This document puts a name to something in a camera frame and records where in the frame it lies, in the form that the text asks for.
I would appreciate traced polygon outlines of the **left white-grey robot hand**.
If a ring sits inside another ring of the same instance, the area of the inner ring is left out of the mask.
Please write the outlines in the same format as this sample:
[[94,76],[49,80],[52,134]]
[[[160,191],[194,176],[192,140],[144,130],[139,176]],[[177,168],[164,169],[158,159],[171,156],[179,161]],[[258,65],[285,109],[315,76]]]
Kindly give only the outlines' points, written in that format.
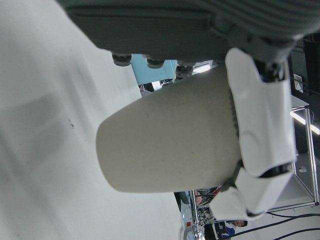
[[217,220],[271,209],[296,161],[288,56],[320,28],[317,0],[61,0],[70,20],[118,66],[178,63],[177,83],[99,125],[107,182],[125,193],[221,185]]

